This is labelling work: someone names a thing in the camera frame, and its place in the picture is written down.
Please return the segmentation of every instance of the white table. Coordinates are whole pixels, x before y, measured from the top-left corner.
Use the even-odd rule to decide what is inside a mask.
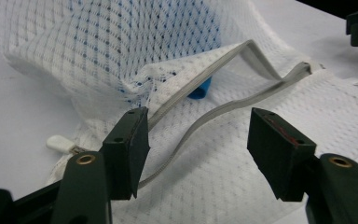
[[[289,45],[339,77],[358,77],[358,48],[345,21],[292,0],[256,0],[267,23]],[[79,117],[68,100],[13,70],[0,54],[0,188],[14,199],[44,187],[61,156],[47,150],[53,134],[71,137]],[[304,208],[278,223],[308,223]]]

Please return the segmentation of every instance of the blue object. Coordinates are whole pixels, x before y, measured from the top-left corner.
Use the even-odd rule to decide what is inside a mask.
[[[188,97],[194,100],[202,99],[206,96],[208,92],[209,86],[211,85],[212,78],[208,78],[204,83],[198,86],[195,90],[193,90]]]

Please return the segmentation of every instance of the white tag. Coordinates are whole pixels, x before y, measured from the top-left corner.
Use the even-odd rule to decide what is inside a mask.
[[[70,154],[76,144],[61,135],[53,135],[46,141],[46,146],[61,153]]]

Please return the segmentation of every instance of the white plastic clip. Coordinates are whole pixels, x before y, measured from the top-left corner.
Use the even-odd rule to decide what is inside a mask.
[[[87,151],[84,148],[78,147],[73,141],[61,136],[53,135],[46,141],[46,147],[59,151],[63,154],[78,154]]]

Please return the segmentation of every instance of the white cloth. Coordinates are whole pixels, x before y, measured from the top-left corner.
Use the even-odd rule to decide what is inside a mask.
[[[249,1],[0,1],[0,48],[23,74],[69,96],[83,119],[78,145],[97,150],[121,115],[157,111],[187,77],[253,39],[281,77],[302,62]],[[184,99],[151,130],[143,178],[172,154],[186,129],[219,105],[275,84],[238,56],[213,76],[202,100]],[[316,142],[318,154],[358,156],[358,90],[316,71],[255,106],[272,110]],[[274,200],[246,149],[250,107],[211,120],[137,200],[113,202],[120,223],[268,223],[295,205]],[[68,156],[50,182],[62,177]]]

